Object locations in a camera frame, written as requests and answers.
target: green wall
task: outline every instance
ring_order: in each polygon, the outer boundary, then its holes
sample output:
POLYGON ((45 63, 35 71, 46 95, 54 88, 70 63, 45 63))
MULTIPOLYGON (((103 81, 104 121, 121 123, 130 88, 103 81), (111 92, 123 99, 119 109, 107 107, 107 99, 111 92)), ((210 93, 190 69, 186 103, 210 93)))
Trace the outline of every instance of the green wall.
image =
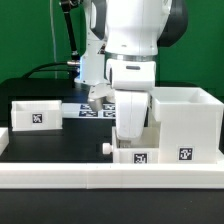
MULTIPOLYGON (((70 57, 70 48, 58 2, 54 0, 57 60, 64 61, 70 57)), ((0 2, 0 82, 53 62, 49 3, 49 0, 0 2)), ((187 33, 171 48, 159 50, 157 79, 191 82, 219 98, 224 97, 224 1, 186 0, 186 3, 187 33)), ((72 18, 79 30, 82 11, 73 11, 72 18)), ((77 38, 79 46, 84 44, 79 32, 77 38)))

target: white edge rail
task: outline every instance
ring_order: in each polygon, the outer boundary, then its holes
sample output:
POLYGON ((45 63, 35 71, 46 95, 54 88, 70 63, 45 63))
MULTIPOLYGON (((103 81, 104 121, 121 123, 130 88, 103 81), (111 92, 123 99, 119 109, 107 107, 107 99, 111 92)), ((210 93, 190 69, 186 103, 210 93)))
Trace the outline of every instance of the white edge rail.
POLYGON ((224 164, 1 163, 1 189, 224 188, 224 164))

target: white bin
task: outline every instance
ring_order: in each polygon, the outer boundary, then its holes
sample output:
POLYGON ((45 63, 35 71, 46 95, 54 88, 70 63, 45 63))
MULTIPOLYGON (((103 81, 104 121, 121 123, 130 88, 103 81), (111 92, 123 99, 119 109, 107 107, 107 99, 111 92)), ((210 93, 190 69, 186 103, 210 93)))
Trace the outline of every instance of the white bin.
POLYGON ((13 101, 13 131, 62 129, 61 104, 60 100, 13 101))
POLYGON ((150 107, 160 123, 159 163, 216 163, 223 103, 200 88, 154 88, 150 107))
POLYGON ((0 155, 9 144, 8 128, 0 128, 0 155))

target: small white knob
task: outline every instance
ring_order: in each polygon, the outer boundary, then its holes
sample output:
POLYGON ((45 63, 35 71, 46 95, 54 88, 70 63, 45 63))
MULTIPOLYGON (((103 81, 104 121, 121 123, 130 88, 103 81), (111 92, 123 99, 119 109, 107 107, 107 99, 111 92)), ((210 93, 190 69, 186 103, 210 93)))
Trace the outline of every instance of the small white knob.
POLYGON ((110 143, 103 143, 103 154, 109 155, 112 152, 112 146, 110 143))

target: black table surface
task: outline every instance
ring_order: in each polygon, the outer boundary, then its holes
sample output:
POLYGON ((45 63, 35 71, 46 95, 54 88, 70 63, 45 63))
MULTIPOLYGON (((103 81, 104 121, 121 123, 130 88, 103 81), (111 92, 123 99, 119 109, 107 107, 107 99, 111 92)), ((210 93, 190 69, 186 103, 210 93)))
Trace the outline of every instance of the black table surface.
MULTIPOLYGON (((63 119, 62 130, 11 131, 12 100, 86 103, 87 90, 73 88, 69 80, 9 79, 0 84, 0 126, 9 127, 10 138, 0 162, 111 162, 101 151, 102 143, 111 141, 111 120, 63 119)), ((221 189, 0 190, 2 224, 224 223, 223 208, 221 189)))

